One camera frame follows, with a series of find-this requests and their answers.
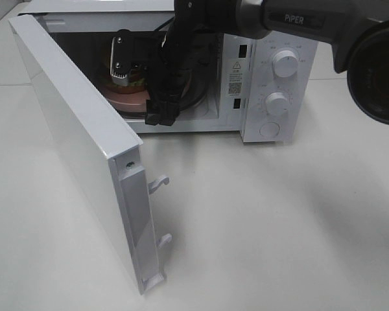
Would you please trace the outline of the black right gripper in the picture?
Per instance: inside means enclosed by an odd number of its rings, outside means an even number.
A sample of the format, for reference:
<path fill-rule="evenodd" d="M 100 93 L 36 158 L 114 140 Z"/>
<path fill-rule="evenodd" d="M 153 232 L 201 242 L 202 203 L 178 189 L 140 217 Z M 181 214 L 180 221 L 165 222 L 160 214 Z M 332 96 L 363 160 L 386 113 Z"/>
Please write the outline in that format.
<path fill-rule="evenodd" d="M 187 45 L 199 30 L 206 29 L 239 36 L 237 9 L 240 1 L 175 0 L 171 25 L 171 47 Z M 172 126 L 180 116 L 179 103 L 193 73 L 199 73 L 210 85 L 211 46 L 197 45 L 179 56 L 186 56 L 182 68 L 165 59 L 161 45 L 166 31 L 131 32 L 134 40 L 130 73 L 143 71 L 150 100 L 147 101 L 145 124 Z"/>

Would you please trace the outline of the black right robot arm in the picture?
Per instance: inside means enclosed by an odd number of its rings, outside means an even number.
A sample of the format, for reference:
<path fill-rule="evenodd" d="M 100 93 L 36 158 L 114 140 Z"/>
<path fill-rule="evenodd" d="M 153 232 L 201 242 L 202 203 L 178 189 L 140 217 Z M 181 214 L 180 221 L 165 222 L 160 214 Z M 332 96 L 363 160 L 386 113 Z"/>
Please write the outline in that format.
<path fill-rule="evenodd" d="M 277 31 L 330 44 L 337 73 L 370 118 L 389 125 L 389 1 L 175 1 L 174 19 L 145 71 L 145 122 L 174 123 L 209 34 L 261 39 Z"/>

